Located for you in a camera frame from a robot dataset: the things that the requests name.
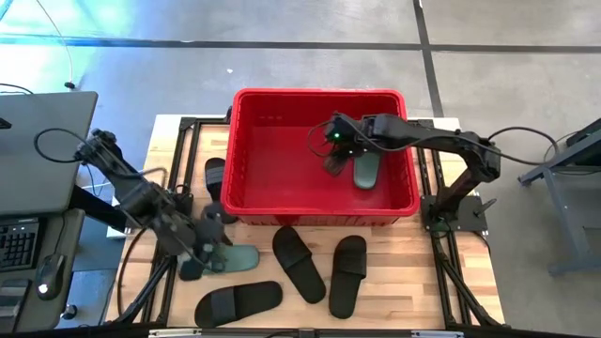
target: gray floor tile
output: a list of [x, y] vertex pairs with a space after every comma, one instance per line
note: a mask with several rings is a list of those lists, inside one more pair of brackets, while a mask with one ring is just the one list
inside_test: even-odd
[[[411, 0], [53, 0], [65, 35], [176, 40], [417, 42]], [[53, 34], [34, 1], [15, 1], [5, 32]]]
[[67, 304], [77, 306], [77, 315], [71, 320], [61, 318], [56, 328], [99, 325], [104, 320], [115, 276], [116, 269], [74, 272]]
[[[523, 125], [556, 138], [599, 117], [601, 55], [435, 54], [442, 103], [464, 130], [482, 135]], [[525, 132], [496, 139], [505, 153], [540, 160], [548, 145]], [[529, 166], [502, 161], [501, 178], [478, 191], [499, 202], [486, 212], [501, 305], [521, 329], [597, 335], [598, 273], [552, 278], [547, 265], [567, 254], [542, 181], [521, 188]]]
[[107, 225], [86, 217], [73, 262], [73, 271], [116, 269], [124, 239], [106, 237]]
[[393, 88], [430, 115], [417, 52], [106, 49], [83, 90], [100, 94], [93, 127], [114, 131], [140, 168], [154, 115], [225, 114], [244, 87]]
[[595, 0], [423, 0], [431, 43], [598, 45]]

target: red plastic bin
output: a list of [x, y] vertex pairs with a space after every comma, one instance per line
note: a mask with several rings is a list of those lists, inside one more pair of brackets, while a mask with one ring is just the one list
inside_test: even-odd
[[[352, 161], [338, 177], [323, 169], [307, 133], [334, 111], [356, 119], [407, 118], [403, 97], [393, 90], [240, 90], [223, 175], [225, 211], [257, 225], [386, 225], [414, 214], [419, 194], [410, 150], [385, 154], [368, 191], [354, 186]], [[312, 144], [323, 141], [317, 131]]]

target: wooden tabletop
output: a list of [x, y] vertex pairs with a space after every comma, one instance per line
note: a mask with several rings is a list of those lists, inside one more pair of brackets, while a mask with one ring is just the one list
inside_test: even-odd
[[[182, 115], [158, 115], [150, 139], [145, 169], [171, 167], [177, 139], [177, 127]], [[456, 118], [435, 118], [435, 127], [455, 130]], [[192, 191], [194, 215], [198, 216], [203, 205], [210, 202], [205, 189], [203, 168], [205, 161], [213, 157], [225, 158], [229, 127], [204, 126], [196, 154]], [[179, 179], [184, 176], [190, 135], [184, 146]], [[427, 161], [431, 168], [429, 151]], [[465, 164], [456, 155], [441, 153], [442, 167], [447, 184], [464, 170]], [[160, 176], [150, 176], [159, 181]], [[431, 186], [436, 192], [436, 182]], [[332, 254], [338, 241], [349, 235], [359, 235], [367, 241], [367, 277], [362, 281], [354, 315], [349, 319], [337, 319], [330, 315], [328, 297], [318, 304], [305, 302], [278, 264], [271, 249], [271, 240], [278, 226], [246, 225], [236, 223], [226, 226], [226, 233], [236, 244], [253, 244], [260, 252], [256, 269], [223, 275], [204, 276], [198, 281], [182, 282], [176, 278], [170, 327], [190, 327], [194, 324], [194, 309], [208, 292], [236, 284], [248, 284], [273, 280], [284, 290], [284, 299], [277, 308], [240, 321], [227, 327], [238, 328], [331, 328], [331, 329], [437, 329], [443, 327], [440, 310], [434, 259], [429, 236], [422, 229], [419, 212], [412, 217], [399, 219], [395, 224], [382, 227], [344, 226], [298, 226], [295, 229], [313, 252], [313, 260], [326, 286], [330, 287]], [[129, 236], [123, 253], [130, 245]], [[464, 279], [476, 298], [498, 321], [503, 322], [501, 304], [493, 269], [486, 246], [472, 233], [456, 233], [457, 247]], [[127, 307], [148, 279], [150, 262], [156, 238], [146, 232], [133, 249], [123, 280], [123, 303]], [[450, 285], [454, 315], [460, 320], [457, 297]], [[162, 295], [162, 284], [158, 287]], [[154, 314], [160, 307], [161, 297], [155, 299]], [[107, 320], [117, 316], [114, 289]]]

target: concrete floor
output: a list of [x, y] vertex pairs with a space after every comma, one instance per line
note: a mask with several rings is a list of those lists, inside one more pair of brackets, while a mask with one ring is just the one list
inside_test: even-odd
[[[45, 3], [63, 33], [73, 37], [420, 42], [411, 0]], [[601, 3], [594, 0], [423, 0], [423, 5], [431, 43], [601, 44]], [[34, 1], [15, 0], [0, 21], [0, 33], [54, 31]], [[234, 93], [247, 86], [393, 88], [405, 96], [409, 116], [433, 115], [419, 51], [70, 50], [74, 82], [100, 94], [93, 127], [115, 132], [137, 168], [144, 163], [156, 114], [224, 113]], [[523, 125], [560, 137], [601, 115], [599, 53], [433, 53], [433, 60], [443, 113], [458, 117], [465, 130], [487, 135]], [[2, 82], [35, 92], [65, 91], [68, 74], [60, 47], [0, 45]], [[547, 148], [544, 140], [523, 132], [497, 141], [503, 152], [525, 159], [539, 160]], [[530, 168], [510, 161], [502, 165], [502, 177], [479, 191], [484, 198], [499, 199], [487, 218], [506, 322], [520, 329], [598, 336], [601, 276], [547, 274], [547, 265], [562, 261], [565, 251], [546, 188], [542, 183], [520, 188], [516, 177]], [[95, 177], [102, 180], [98, 173]], [[110, 268], [106, 262], [89, 261], [81, 269]], [[98, 278], [110, 283], [105, 274]], [[104, 301], [103, 294], [97, 297]]]

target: black sandal inside bin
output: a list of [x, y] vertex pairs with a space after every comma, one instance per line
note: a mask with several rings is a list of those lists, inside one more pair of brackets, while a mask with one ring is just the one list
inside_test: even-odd
[[367, 244], [360, 236], [343, 238], [334, 251], [330, 313], [347, 319], [355, 311], [361, 280], [367, 275]]
[[194, 322], [209, 329], [241, 320], [280, 305], [282, 287], [276, 282], [228, 286], [207, 293], [196, 305]]
[[300, 295], [311, 304], [323, 300], [326, 285], [299, 234], [291, 226], [283, 226], [275, 233], [272, 245], [275, 257]]
[[205, 184], [213, 203], [205, 206], [203, 214], [220, 214], [223, 224], [232, 224], [238, 220], [238, 217], [225, 212], [221, 203], [224, 168], [224, 159], [211, 158], [205, 162]]

